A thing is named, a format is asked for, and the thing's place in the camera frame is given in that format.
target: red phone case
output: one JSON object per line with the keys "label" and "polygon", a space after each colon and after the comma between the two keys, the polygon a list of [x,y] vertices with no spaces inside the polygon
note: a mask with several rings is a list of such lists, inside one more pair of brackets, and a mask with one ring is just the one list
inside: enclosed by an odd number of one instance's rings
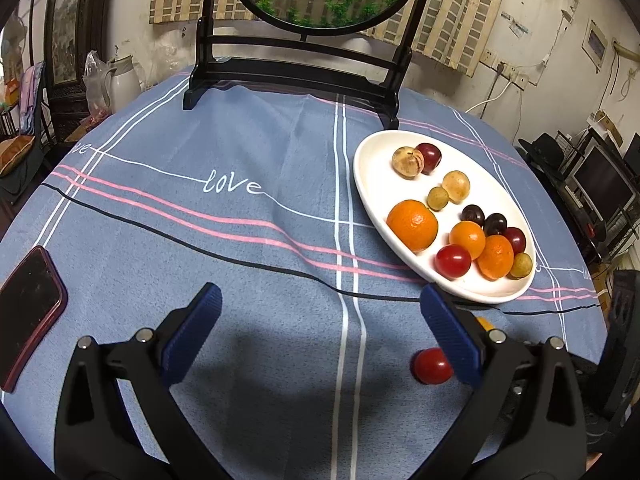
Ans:
{"label": "red phone case", "polygon": [[18,380],[18,377],[20,376],[20,373],[22,372],[24,365],[27,364],[27,361],[31,357],[31,354],[33,354],[33,351],[37,348],[37,346],[40,344],[40,341],[42,341],[42,338],[49,331],[49,329],[56,322],[56,320],[60,317],[60,314],[62,314],[62,312],[66,307],[66,298],[67,298],[66,288],[63,285],[62,280],[60,280],[60,276],[58,275],[56,267],[53,265],[53,262],[51,261],[51,257],[49,256],[49,253],[47,253],[47,250],[42,246],[35,246],[31,251],[29,251],[29,253],[20,262],[20,264],[18,264],[18,266],[14,269],[14,272],[11,273],[11,275],[9,276],[9,278],[6,280],[5,283],[8,283],[11,280],[11,278],[14,276],[14,274],[22,265],[22,263],[29,256],[31,256],[31,253],[34,253],[34,252],[39,252],[42,258],[44,259],[47,269],[49,269],[49,272],[51,273],[53,281],[56,284],[56,288],[58,289],[58,300],[53,305],[53,307],[49,310],[49,312],[47,312],[47,315],[44,318],[42,318],[42,321],[38,324],[36,329],[31,333],[27,341],[24,343],[24,345],[22,346],[22,349],[20,350],[20,353],[18,354],[17,359],[14,362],[14,365],[11,368],[11,371],[7,375],[5,383],[0,385],[0,388],[2,388],[2,390],[5,391],[6,393],[11,393],[14,390],[15,383]]}

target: blue tablecloth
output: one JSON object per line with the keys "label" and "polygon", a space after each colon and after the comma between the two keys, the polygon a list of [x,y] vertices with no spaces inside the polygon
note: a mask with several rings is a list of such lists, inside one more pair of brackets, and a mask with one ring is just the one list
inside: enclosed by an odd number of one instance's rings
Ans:
{"label": "blue tablecloth", "polygon": [[[40,187],[0,244],[0,282],[45,245],[68,306],[3,402],[52,466],[58,396],[76,340],[126,340],[186,306],[205,282],[223,313],[172,393],[223,466],[242,479],[405,479],[470,393],[453,379],[418,384],[409,361],[435,346],[415,275],[364,211],[350,173],[376,114],[341,97],[207,91],[182,110],[184,74],[142,94],[90,132]],[[560,215],[509,143],[487,124],[411,91],[401,128],[448,142],[482,164],[519,203],[535,237],[533,286],[505,312],[597,303]],[[236,258],[232,264],[217,255]],[[568,314],[482,314],[522,340],[559,335],[598,361],[599,308]],[[128,383],[126,404],[149,453],[162,457]]]}

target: kettle handle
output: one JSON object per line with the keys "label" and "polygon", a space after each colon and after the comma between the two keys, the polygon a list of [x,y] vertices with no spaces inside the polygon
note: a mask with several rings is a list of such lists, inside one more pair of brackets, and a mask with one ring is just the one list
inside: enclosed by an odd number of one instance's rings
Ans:
{"label": "kettle handle", "polygon": [[110,69],[104,71],[104,75],[102,76],[101,81],[101,89],[102,89],[102,97],[104,97],[104,103],[107,105],[107,108],[111,108],[111,98],[109,97],[109,92],[107,92],[107,76],[111,72],[115,72],[116,67],[112,66]]}

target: smartphone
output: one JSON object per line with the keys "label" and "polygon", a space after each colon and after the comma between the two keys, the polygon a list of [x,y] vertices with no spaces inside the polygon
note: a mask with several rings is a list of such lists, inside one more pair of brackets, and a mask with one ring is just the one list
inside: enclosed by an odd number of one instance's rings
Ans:
{"label": "smartphone", "polygon": [[0,388],[20,372],[66,307],[66,289],[49,253],[35,246],[0,288]]}

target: blue gripper pad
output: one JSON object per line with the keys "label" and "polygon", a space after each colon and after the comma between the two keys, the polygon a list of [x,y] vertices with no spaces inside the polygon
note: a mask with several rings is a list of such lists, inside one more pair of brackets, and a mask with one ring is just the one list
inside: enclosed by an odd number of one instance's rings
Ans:
{"label": "blue gripper pad", "polygon": [[162,350],[161,376],[167,387],[184,379],[218,321],[222,312],[222,291],[213,283],[207,283],[188,309],[189,314]]}
{"label": "blue gripper pad", "polygon": [[420,294],[420,311],[460,382],[476,388],[482,383],[480,350],[473,343],[437,285],[428,283]]}

